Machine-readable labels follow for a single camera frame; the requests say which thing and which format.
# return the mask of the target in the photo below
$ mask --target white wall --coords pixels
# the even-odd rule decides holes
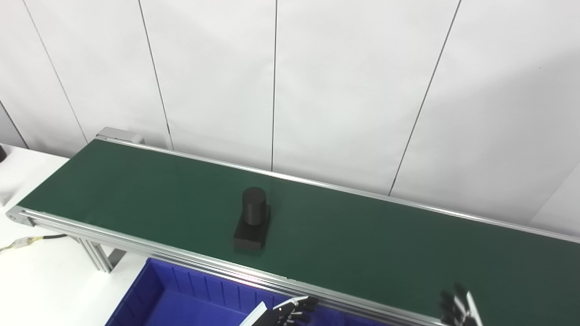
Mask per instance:
[[[392,195],[527,224],[580,162],[580,4],[464,1]]]
[[[27,147],[2,103],[0,103],[0,143],[24,148]]]
[[[142,6],[175,150],[270,169],[275,2]]]
[[[580,5],[463,0],[443,48],[458,3],[8,0],[0,100],[53,154],[109,125],[580,236]]]
[[[31,149],[72,156],[86,140],[22,1],[0,2],[0,100]]]
[[[138,1],[25,2],[86,137],[111,126],[171,148]]]
[[[274,170],[387,194],[457,3],[279,0]]]

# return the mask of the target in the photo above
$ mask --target wire connector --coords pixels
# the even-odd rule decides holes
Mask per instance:
[[[28,245],[31,245],[34,241],[38,241],[40,239],[42,239],[42,237],[35,237],[35,238],[24,237],[24,238],[16,239],[9,246],[0,248],[0,251],[6,250],[6,249],[18,249],[18,248],[26,247]]]

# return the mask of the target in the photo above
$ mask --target black object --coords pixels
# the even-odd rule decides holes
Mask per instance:
[[[266,192],[250,187],[242,194],[242,215],[234,233],[234,247],[260,250],[264,247],[270,225],[270,206]]]
[[[8,154],[6,154],[6,151],[4,150],[4,148],[2,148],[2,146],[0,146],[0,162],[4,161],[4,159],[8,156]]]

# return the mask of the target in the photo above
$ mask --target electrical wire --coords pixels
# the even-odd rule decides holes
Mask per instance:
[[[12,249],[12,248],[18,249],[21,247],[25,247],[25,246],[31,245],[32,243],[34,243],[38,240],[58,239],[58,238],[66,237],[66,236],[67,236],[66,234],[56,234],[54,236],[24,237],[24,238],[14,240],[14,242],[12,242],[10,245],[8,245],[6,247],[0,248],[0,252],[7,250],[7,249]]]

